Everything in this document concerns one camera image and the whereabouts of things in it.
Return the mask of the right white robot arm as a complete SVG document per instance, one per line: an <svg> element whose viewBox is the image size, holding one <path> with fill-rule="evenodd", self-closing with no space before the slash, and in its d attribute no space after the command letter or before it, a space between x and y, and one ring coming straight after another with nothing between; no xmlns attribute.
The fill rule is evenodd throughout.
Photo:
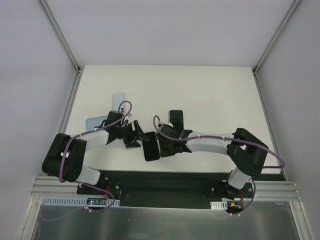
<svg viewBox="0 0 320 240"><path fill-rule="evenodd" d="M226 183L218 183L214 190L223 198L233 200L242 193L245 184L258 177L264 167L268 146L244 128L233 133L213 135L159 124L155 136L162 158L178 153L208 152L228 156L235 164Z"/></svg>

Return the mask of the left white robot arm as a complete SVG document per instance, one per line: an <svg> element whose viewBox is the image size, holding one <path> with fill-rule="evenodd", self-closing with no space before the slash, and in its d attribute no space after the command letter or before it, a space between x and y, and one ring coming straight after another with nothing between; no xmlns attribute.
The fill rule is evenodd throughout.
<svg viewBox="0 0 320 240"><path fill-rule="evenodd" d="M138 141L151 141L137 120L130 122L123 113L111 110L107 119L93 130L75 137L65 133L57 134L42 163L42 172L63 182L88 184L94 194L102 194L106 183L101 179L99 170L84 165L85 154L117 139L123 140L127 149L139 148L141 145Z"/></svg>

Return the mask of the light blue two-hole phone case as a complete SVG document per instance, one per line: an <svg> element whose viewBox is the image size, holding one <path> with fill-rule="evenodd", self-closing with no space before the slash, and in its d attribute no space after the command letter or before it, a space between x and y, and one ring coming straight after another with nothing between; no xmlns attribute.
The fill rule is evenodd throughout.
<svg viewBox="0 0 320 240"><path fill-rule="evenodd" d="M87 131L93 130L95 127L100 126L107 118L107 115L87 118L85 120L85 129Z"/></svg>

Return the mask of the black phone case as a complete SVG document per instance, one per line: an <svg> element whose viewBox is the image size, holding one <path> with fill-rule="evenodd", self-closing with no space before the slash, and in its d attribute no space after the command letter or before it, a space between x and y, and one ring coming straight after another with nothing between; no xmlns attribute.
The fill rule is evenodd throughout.
<svg viewBox="0 0 320 240"><path fill-rule="evenodd" d="M157 161L160 159L160 151L156 133L154 131L147 132L145 134L149 141L143 141L143 154L146 162Z"/></svg>

